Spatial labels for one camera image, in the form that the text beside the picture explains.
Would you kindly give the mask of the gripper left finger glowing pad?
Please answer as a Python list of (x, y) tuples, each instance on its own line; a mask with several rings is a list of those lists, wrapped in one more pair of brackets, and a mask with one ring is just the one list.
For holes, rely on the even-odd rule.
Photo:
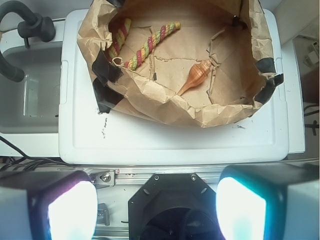
[(91, 240), (98, 195), (83, 171), (2, 171), (2, 240)]

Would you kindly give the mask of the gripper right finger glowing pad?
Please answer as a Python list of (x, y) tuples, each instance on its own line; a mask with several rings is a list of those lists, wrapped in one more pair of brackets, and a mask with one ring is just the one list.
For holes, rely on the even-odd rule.
[(227, 240), (318, 240), (320, 168), (311, 163), (231, 164), (216, 188)]

